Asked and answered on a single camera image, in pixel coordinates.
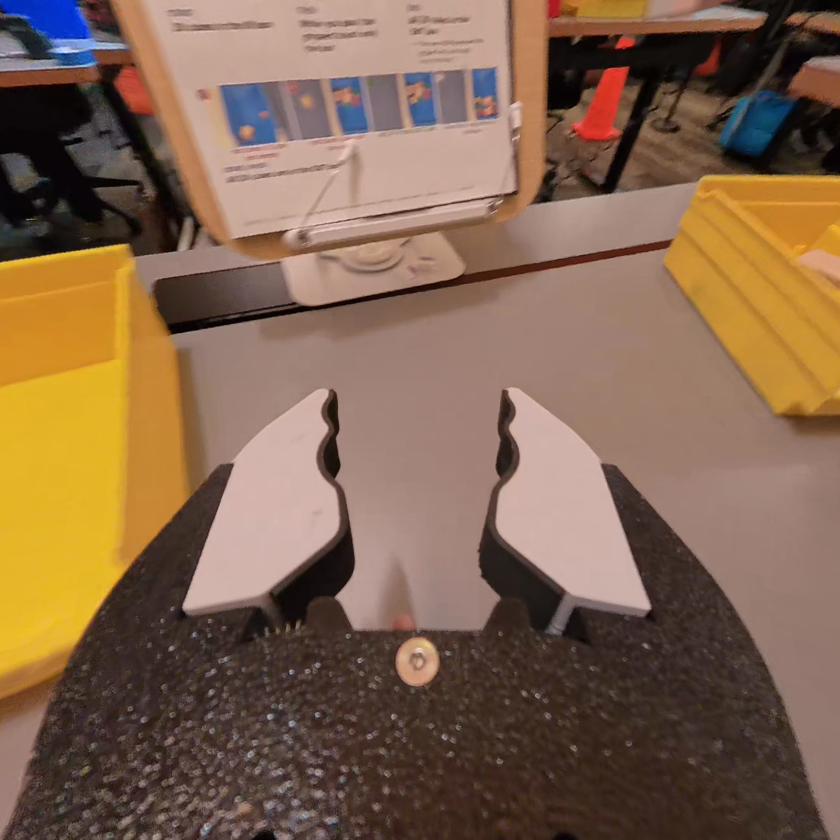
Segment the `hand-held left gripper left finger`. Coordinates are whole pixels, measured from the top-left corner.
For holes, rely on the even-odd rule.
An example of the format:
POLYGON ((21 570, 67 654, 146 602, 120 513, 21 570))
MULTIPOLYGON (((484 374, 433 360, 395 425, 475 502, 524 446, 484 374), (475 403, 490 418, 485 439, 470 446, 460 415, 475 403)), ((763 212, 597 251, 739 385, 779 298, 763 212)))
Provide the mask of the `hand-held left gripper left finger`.
POLYGON ((320 388, 235 457, 182 603, 190 617, 256 610, 275 628, 305 623, 354 572, 338 481, 339 400, 320 388))

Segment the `blue storage bin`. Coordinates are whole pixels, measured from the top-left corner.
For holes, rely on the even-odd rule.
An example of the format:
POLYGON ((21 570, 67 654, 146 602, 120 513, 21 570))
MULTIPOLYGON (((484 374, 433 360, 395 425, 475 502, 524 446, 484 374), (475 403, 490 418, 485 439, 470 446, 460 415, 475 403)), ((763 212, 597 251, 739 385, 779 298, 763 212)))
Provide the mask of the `blue storage bin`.
POLYGON ((75 1, 2 1, 2 58, 89 66, 95 40, 75 1))

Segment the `pile of mixed wooden cubes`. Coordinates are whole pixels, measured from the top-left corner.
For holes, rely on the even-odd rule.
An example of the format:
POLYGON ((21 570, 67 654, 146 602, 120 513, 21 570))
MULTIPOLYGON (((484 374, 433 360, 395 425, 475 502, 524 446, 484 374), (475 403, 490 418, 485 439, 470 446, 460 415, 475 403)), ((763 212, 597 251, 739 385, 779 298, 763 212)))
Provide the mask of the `pile of mixed wooden cubes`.
POLYGON ((814 271, 833 289, 839 290, 839 223, 828 225, 808 246, 796 246, 795 261, 814 271))

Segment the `wooden background table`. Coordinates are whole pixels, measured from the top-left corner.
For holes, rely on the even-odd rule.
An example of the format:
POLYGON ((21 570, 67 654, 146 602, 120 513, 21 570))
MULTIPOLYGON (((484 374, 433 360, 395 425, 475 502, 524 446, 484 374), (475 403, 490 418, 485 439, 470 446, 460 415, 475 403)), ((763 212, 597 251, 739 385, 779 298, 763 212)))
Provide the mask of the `wooden background table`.
POLYGON ((129 67, 133 54, 122 42, 58 39, 50 58, 36 59, 11 50, 2 38, 1 89, 82 85, 103 81, 107 71, 129 67))
POLYGON ((720 5, 693 14, 658 18, 607 18, 561 16, 548 21, 548 37, 582 38, 614 35, 681 35, 759 29, 767 15, 744 8, 720 5))

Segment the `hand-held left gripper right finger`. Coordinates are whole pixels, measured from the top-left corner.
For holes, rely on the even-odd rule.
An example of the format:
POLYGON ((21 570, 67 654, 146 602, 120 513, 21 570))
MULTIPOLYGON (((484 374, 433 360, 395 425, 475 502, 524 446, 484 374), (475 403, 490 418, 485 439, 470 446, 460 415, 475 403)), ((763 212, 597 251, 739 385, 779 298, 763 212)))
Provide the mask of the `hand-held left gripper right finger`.
POLYGON ((538 632, 563 635, 577 610, 646 618, 652 604, 604 466, 568 425, 517 387, 500 394, 497 483, 479 569, 538 632))

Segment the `orange traffic cone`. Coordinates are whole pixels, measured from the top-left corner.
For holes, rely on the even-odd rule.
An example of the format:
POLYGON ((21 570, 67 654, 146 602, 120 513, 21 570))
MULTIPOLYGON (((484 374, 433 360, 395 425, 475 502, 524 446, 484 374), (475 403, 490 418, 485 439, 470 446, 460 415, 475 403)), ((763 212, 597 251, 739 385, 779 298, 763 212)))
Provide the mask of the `orange traffic cone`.
POLYGON ((615 127, 615 120, 628 71, 628 67, 604 70, 583 120, 571 125, 571 131, 577 138, 586 142, 603 143, 620 136, 615 127))

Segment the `clipboard with instruction sheet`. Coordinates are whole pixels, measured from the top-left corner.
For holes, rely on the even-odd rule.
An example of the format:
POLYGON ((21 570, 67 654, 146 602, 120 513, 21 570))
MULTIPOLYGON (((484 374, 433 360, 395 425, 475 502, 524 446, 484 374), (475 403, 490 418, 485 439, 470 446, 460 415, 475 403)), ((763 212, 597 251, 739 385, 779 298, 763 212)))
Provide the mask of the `clipboard with instruction sheet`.
POLYGON ((521 213, 545 2, 112 2, 204 229, 282 259, 521 213))

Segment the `yellow plastic bin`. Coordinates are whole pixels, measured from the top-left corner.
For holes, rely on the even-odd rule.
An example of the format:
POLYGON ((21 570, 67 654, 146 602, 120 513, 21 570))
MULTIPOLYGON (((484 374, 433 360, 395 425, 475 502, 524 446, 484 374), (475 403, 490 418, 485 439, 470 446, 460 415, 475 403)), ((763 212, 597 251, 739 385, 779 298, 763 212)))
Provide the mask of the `yellow plastic bin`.
POLYGON ((189 495, 179 362, 128 246, 1 266, 1 698, 55 678, 189 495))
POLYGON ((839 290, 800 266, 839 216, 836 175, 712 175, 665 267, 775 415, 839 414, 839 290))

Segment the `white stand base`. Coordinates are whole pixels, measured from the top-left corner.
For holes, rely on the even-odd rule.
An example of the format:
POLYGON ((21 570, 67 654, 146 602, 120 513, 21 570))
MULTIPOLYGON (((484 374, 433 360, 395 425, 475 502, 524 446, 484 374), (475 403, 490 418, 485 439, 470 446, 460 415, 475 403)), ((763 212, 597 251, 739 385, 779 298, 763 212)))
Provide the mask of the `white stand base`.
POLYGON ((436 286, 466 271, 465 261, 441 233, 292 256, 280 265, 290 299, 304 308, 436 286))

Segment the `black flat board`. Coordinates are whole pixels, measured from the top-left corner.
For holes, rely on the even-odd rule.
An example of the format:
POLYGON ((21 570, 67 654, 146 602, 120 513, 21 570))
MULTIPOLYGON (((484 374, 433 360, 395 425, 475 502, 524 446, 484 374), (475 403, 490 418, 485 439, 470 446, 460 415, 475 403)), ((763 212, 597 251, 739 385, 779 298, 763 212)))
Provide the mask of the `black flat board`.
POLYGON ((159 313, 174 333, 297 307, 279 262, 161 278, 152 289, 159 313))

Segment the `blue bag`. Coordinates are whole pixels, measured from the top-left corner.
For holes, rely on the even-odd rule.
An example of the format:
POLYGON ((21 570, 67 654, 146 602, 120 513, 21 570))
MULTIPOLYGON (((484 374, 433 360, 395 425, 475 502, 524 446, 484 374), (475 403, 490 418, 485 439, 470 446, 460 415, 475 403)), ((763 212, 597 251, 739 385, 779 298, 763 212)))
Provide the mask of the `blue bag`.
POLYGON ((740 98, 720 133, 718 144, 729 154, 758 160, 789 121, 797 101, 775 91, 740 98))

